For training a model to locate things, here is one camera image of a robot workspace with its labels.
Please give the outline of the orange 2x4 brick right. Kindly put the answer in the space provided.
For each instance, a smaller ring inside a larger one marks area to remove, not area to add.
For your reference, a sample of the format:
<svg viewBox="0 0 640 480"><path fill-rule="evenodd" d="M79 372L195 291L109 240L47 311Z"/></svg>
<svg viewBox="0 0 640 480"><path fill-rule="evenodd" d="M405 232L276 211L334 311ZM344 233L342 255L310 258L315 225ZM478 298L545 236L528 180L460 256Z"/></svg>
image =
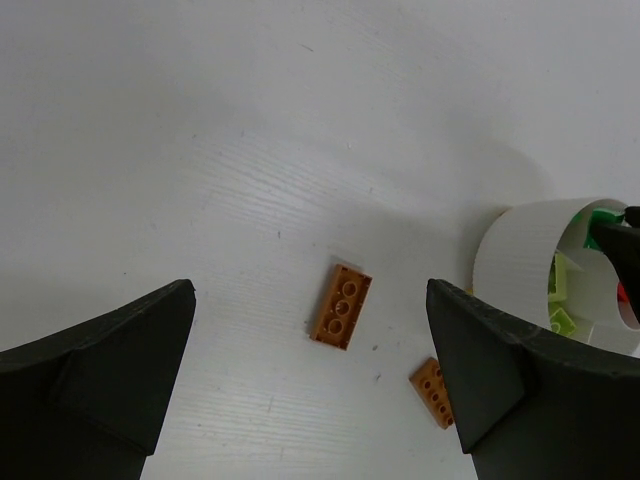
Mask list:
<svg viewBox="0 0 640 480"><path fill-rule="evenodd" d="M454 425L450 399L436 358L429 357L409 377L409 382L441 429Z"/></svg>

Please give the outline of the pale yellow small brick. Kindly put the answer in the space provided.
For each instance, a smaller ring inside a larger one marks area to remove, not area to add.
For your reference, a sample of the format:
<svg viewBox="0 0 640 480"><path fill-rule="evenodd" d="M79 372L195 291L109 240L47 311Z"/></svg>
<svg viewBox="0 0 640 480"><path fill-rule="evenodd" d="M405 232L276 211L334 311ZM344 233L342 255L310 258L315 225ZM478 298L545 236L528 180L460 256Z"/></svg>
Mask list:
<svg viewBox="0 0 640 480"><path fill-rule="evenodd" d="M547 284L547 299L550 303L565 301L568 298L570 281L585 274L580 260L581 256L576 250L554 252Z"/></svg>

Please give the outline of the white round divided container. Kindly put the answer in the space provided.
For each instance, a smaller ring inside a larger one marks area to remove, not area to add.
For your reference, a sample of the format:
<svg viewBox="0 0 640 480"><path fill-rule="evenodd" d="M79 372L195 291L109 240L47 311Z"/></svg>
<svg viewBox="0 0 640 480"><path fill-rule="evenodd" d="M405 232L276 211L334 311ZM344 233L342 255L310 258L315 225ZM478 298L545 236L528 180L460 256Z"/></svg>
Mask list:
<svg viewBox="0 0 640 480"><path fill-rule="evenodd" d="M498 216L473 266L480 300L541 328L603 350L636 357L639 315L624 301L607 257L586 245L594 214L621 216L608 198L549 200Z"/></svg>

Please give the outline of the lime green 2x4 brick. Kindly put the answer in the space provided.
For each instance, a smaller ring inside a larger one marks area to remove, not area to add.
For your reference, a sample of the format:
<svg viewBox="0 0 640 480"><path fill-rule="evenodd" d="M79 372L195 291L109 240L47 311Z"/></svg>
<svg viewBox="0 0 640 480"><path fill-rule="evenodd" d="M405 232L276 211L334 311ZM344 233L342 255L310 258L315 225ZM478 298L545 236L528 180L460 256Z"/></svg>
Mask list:
<svg viewBox="0 0 640 480"><path fill-rule="evenodd" d="M549 323L553 333L588 344L593 332L593 324L582 318L571 316L560 306L549 309Z"/></svg>

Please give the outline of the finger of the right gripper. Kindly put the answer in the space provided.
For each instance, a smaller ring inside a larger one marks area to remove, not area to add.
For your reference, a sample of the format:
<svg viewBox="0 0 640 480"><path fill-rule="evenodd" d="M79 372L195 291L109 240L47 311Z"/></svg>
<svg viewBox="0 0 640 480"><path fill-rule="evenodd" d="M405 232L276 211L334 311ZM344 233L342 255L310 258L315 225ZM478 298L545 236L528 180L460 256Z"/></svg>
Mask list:
<svg viewBox="0 0 640 480"><path fill-rule="evenodd" d="M624 213L625 225L603 228L602 252L613 265L631 309L639 319L639 207L628 206Z"/></svg>

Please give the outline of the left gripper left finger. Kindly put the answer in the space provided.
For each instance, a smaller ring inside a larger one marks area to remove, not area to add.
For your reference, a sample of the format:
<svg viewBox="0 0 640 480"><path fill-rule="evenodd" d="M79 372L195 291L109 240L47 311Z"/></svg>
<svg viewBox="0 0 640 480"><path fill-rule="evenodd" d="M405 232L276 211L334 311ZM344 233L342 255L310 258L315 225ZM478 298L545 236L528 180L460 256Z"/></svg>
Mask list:
<svg viewBox="0 0 640 480"><path fill-rule="evenodd" d="M156 450L196 309L176 280L1 354L4 479L138 479Z"/></svg>

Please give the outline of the orange 2x4 brick left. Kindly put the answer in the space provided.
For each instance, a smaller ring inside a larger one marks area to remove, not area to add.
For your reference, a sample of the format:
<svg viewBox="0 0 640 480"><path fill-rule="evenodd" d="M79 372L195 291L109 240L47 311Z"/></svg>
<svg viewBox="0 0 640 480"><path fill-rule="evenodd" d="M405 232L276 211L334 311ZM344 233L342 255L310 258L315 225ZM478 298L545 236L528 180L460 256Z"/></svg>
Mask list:
<svg viewBox="0 0 640 480"><path fill-rule="evenodd" d="M336 264L311 328L310 339L346 351L372 278L359 270Z"/></svg>

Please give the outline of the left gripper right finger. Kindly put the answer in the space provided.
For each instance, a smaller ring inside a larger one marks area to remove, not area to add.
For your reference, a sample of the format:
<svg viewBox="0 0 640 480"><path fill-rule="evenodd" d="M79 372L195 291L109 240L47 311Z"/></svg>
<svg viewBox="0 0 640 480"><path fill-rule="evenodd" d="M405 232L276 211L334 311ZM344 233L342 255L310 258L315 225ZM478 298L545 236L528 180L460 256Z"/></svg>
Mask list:
<svg viewBox="0 0 640 480"><path fill-rule="evenodd" d="M480 479L636 479L639 361L441 279L426 310L461 449Z"/></svg>

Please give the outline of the orange 2x4 brick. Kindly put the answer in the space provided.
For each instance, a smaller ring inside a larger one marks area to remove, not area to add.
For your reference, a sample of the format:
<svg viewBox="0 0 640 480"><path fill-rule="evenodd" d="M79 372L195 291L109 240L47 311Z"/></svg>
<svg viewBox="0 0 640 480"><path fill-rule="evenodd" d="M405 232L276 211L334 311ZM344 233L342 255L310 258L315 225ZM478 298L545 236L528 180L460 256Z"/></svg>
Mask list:
<svg viewBox="0 0 640 480"><path fill-rule="evenodd" d="M454 425L450 399L436 358L429 357L409 377L409 382L441 429Z"/></svg>
<svg viewBox="0 0 640 480"><path fill-rule="evenodd" d="M346 351L372 278L359 270L336 264L311 328L310 339Z"/></svg>

